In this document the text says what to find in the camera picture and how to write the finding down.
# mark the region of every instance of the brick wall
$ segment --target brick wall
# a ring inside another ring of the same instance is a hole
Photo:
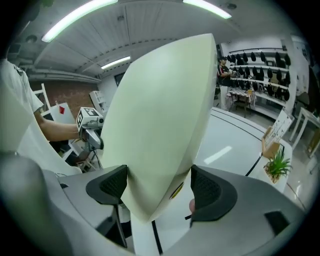
[[[80,107],[94,108],[89,93],[97,91],[98,87],[94,83],[76,81],[30,81],[33,91],[41,90],[41,83],[44,83],[45,91],[50,103],[54,106],[56,101],[68,103],[74,119],[77,118]]]

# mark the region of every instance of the yellow sticker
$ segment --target yellow sticker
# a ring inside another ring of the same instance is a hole
[[[170,196],[170,199],[174,199],[176,195],[178,195],[178,193],[180,192],[183,186],[184,186],[184,182],[182,182],[180,186],[178,186],[177,189],[172,193],[172,195]]]

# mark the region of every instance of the hand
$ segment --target hand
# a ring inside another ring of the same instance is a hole
[[[189,209],[190,212],[193,214],[194,211],[196,210],[196,203],[195,203],[195,199],[192,199],[189,203]]]

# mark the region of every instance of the black line on floor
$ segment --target black line on floor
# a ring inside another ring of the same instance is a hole
[[[216,112],[218,112],[218,113],[220,113],[220,114],[226,115],[226,116],[228,116],[228,117],[234,118],[234,119],[236,119],[236,120],[238,120],[238,121],[240,121],[240,122],[242,122],[242,123],[245,123],[246,125],[251,126],[252,128],[255,128],[256,130],[262,132],[263,134],[265,133],[265,131],[262,131],[262,130],[258,129],[257,127],[254,127],[253,125],[251,125],[251,124],[249,124],[249,123],[247,123],[247,122],[245,122],[245,121],[243,121],[243,120],[241,120],[241,119],[235,118],[235,117],[232,116],[232,115],[228,115],[228,114],[226,114],[226,113],[222,113],[222,112],[217,111],[217,110],[215,110],[215,109],[212,109],[212,110],[213,110],[213,111],[216,111]]]
[[[296,192],[294,191],[294,189],[289,185],[288,182],[287,182],[286,184],[289,186],[289,188],[290,188],[290,189],[292,190],[292,192],[295,194],[296,198],[298,198],[298,200],[299,200],[300,204],[302,205],[304,211],[307,212],[307,209],[306,209],[305,205],[301,202],[299,196],[296,194]]]
[[[282,153],[281,153],[281,156],[283,157],[284,154],[285,154],[285,146],[284,145],[281,145],[282,146]]]
[[[221,120],[223,120],[223,121],[225,121],[225,122],[227,122],[227,123],[229,123],[229,124],[231,124],[231,125],[233,125],[233,126],[235,126],[235,127],[239,128],[239,129],[241,129],[242,131],[246,132],[247,134],[250,134],[251,136],[253,136],[253,137],[255,137],[256,139],[258,139],[259,141],[261,141],[261,139],[260,139],[260,138],[258,138],[258,137],[256,137],[256,136],[254,136],[252,133],[248,132],[248,131],[247,131],[247,130],[245,130],[245,129],[242,129],[241,127],[239,127],[239,126],[235,125],[234,123],[229,122],[229,121],[227,121],[227,120],[225,120],[225,119],[222,119],[221,117],[216,116],[216,115],[214,115],[214,114],[210,114],[210,115],[211,115],[211,116],[213,116],[213,117],[215,117],[215,118],[219,118],[219,119],[221,119]]]
[[[162,247],[161,247],[161,243],[160,243],[160,239],[157,231],[156,221],[154,220],[152,221],[152,229],[153,229],[156,246],[158,247],[159,254],[161,255],[163,254],[163,251],[162,251]]]
[[[249,123],[247,123],[247,122],[245,122],[245,121],[243,121],[243,120],[241,120],[241,119],[235,118],[234,116],[228,115],[228,114],[226,114],[226,113],[222,113],[222,112],[217,111],[217,110],[215,110],[215,109],[211,109],[211,110],[216,111],[216,112],[218,112],[218,113],[220,113],[220,114],[226,115],[226,116],[228,116],[228,117],[230,117],[230,118],[234,118],[234,119],[236,119],[236,120],[238,120],[238,121],[240,121],[240,122],[242,122],[242,123],[245,123],[246,125],[251,126],[252,128],[255,128],[256,130],[262,132],[263,134],[266,133],[265,131],[262,131],[262,130],[258,129],[257,127],[254,127],[253,125],[251,125],[251,124],[249,124]],[[284,151],[285,151],[285,146],[282,145],[282,144],[280,144],[280,145],[283,146],[283,150],[282,150],[282,154],[283,154]]]
[[[248,171],[248,173],[245,176],[249,176],[249,174],[253,171],[253,169],[256,167],[257,163],[259,162],[259,160],[261,159],[262,154],[259,156],[259,158],[257,159],[257,161],[255,161],[254,165],[251,167],[251,169]]]

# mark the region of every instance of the white t-shirt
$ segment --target white t-shirt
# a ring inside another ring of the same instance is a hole
[[[33,113],[41,108],[43,103],[31,90],[26,73],[6,59],[1,59],[0,85],[9,87],[21,105],[32,114],[32,120],[20,141],[17,152],[37,162],[42,169],[56,174],[69,176],[82,173],[79,168],[63,161],[42,133]]]

